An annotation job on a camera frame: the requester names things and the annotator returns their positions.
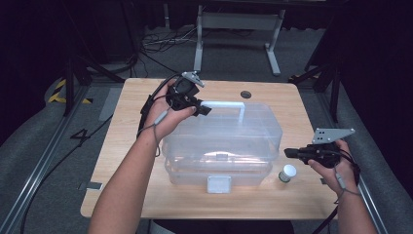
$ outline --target box handle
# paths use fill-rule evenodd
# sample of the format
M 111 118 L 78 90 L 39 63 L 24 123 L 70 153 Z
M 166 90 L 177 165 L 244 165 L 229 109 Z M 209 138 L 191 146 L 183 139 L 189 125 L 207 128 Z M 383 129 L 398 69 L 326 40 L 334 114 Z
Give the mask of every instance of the box handle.
M 244 119 L 245 104 L 241 101 L 205 100 L 201 102 L 201 105 L 205 105 L 209 108 L 239 108 L 240 116 L 238 118 L 238 122 L 241 123 Z

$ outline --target wooden table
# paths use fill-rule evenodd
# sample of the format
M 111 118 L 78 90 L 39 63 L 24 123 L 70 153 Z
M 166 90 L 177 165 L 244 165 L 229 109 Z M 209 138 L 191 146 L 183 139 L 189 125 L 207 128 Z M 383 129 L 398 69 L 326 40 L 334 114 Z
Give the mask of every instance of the wooden table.
M 160 79 L 127 80 L 103 143 L 91 181 L 107 183 L 135 141 L 139 111 L 148 95 L 162 82 Z M 283 150 L 301 147 L 314 135 L 307 112 L 291 84 L 204 81 L 206 86 L 196 95 L 203 100 L 252 101 L 268 104 L 283 135 L 280 157 L 259 186 L 232 188 L 230 194 L 208 194 L 204 186 L 170 183 L 164 168 L 165 157 L 155 160 L 143 206 L 144 218 L 246 218 L 246 219 L 316 219 L 326 218 L 334 210 L 336 195 L 320 176 L 297 159 L 288 159 Z M 244 99 L 241 91 L 252 97 Z M 297 169 L 289 183 L 279 180 L 285 164 Z M 91 216 L 101 191 L 88 190 L 81 213 Z

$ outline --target hand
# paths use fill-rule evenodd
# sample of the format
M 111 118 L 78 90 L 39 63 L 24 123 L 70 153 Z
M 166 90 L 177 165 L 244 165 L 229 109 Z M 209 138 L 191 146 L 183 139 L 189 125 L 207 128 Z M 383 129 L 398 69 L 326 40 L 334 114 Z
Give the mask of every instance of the hand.
M 154 97 L 154 103 L 149 111 L 148 117 L 145 121 L 144 127 L 151 126 L 155 120 L 164 112 L 168 111 L 167 116 L 155 127 L 156 138 L 161 140 L 165 136 L 172 133 L 176 126 L 184 119 L 193 115 L 197 110 L 195 106 L 187 107 L 185 109 L 175 111 L 169 108 L 165 95 L 167 94 L 169 86 L 172 86 L 174 80 L 170 80 Z
M 339 139 L 336 140 L 335 143 L 340 149 L 350 154 L 349 145 L 344 140 Z M 327 185 L 334 192 L 336 192 L 337 195 L 339 195 L 343 191 L 343 189 L 340 187 L 340 184 L 337 181 L 334 169 L 325 168 L 323 165 L 321 165 L 319 162 L 316 162 L 315 160 L 309 160 L 309 165 L 325 179 Z M 347 159 L 341 157 L 340 163 L 336 166 L 336 170 L 345 182 L 346 187 L 349 188 L 349 190 L 357 191 L 357 185 L 355 181 L 355 175 L 353 172 L 352 164 Z

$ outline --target right arm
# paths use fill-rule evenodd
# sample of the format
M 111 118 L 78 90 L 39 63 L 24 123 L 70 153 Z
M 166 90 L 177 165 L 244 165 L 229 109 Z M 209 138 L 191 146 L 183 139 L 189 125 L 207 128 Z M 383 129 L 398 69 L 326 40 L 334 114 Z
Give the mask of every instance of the right arm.
M 336 144 L 340 149 L 350 153 L 349 146 L 344 140 L 337 140 Z M 339 233 L 377 233 L 362 197 L 348 191 L 343 192 L 333 169 L 325 168 L 314 160 L 309 160 L 309 165 L 325 179 L 328 186 L 337 193 L 337 196 L 339 197 L 337 212 Z M 341 158 L 336 170 L 344 180 L 346 189 L 359 193 L 352 164 L 348 160 Z

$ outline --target right hand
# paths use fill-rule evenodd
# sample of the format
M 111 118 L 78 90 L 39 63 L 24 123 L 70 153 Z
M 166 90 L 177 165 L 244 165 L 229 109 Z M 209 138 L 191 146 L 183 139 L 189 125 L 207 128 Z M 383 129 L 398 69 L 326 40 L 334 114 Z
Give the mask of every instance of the right hand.
M 348 152 L 350 154 L 349 145 L 342 139 L 338 139 L 335 141 L 337 146 Z M 327 185 L 339 195 L 343 189 L 340 187 L 340 184 L 337 181 L 335 176 L 334 169 L 328 169 L 321 165 L 319 162 L 315 160 L 309 160 L 309 165 L 320 174 L 324 179 Z M 351 191 L 357 191 L 357 185 L 355 181 L 355 174 L 353 172 L 352 164 L 345 158 L 341 157 L 340 163 L 336 166 L 337 173 L 340 174 L 341 178 L 346 184 L 346 187 Z

